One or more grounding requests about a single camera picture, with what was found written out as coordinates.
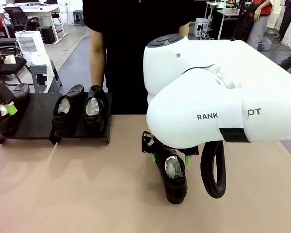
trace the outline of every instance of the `person's hand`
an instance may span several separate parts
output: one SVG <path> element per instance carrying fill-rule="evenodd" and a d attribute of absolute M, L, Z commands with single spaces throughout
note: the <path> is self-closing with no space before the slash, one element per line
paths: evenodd
<path fill-rule="evenodd" d="M 260 18 L 260 14 L 261 14 L 261 8 L 257 8 L 256 11 L 254 12 L 254 17 L 253 20 L 257 21 Z"/>

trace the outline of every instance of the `keyboard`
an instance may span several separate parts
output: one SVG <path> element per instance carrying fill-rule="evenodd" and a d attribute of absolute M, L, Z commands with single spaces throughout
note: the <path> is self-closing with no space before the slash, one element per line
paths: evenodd
<path fill-rule="evenodd" d="M 21 6 L 20 7 L 23 10 L 34 10 L 40 8 L 39 6 Z"/>

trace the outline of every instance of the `gray stool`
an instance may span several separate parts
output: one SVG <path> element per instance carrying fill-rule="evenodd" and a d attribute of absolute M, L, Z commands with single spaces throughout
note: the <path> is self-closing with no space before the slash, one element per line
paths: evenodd
<path fill-rule="evenodd" d="M 52 69 L 54 72 L 54 79 L 48 92 L 52 91 L 53 93 L 60 93 L 59 89 L 62 86 L 62 82 L 60 81 L 60 78 L 58 77 L 58 73 L 53 61 L 51 60 L 50 63 L 52 64 Z M 39 66 L 39 65 L 34 65 L 31 63 L 30 68 L 31 68 L 31 75 L 32 75 L 35 92 L 36 93 L 44 92 L 44 90 L 47 87 L 45 85 L 47 78 L 46 76 L 43 76 L 43 74 L 47 73 L 47 66 L 46 65 Z"/>
<path fill-rule="evenodd" d="M 73 12 L 74 26 L 85 26 L 83 19 L 83 11 L 75 10 Z"/>

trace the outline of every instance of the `plastic container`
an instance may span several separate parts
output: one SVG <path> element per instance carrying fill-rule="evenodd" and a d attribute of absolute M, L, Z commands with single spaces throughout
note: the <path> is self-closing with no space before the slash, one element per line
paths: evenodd
<path fill-rule="evenodd" d="M 266 37 L 263 37 L 261 43 L 259 43 L 258 51 L 268 51 L 270 50 L 271 45 L 272 41 Z"/>

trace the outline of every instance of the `person in black shirt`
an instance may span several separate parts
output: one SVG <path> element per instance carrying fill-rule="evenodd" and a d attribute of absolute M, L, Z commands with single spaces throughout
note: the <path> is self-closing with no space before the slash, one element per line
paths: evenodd
<path fill-rule="evenodd" d="M 146 45 L 172 33 L 188 36 L 193 0 L 83 0 L 92 85 L 113 94 L 112 114 L 146 114 Z"/>

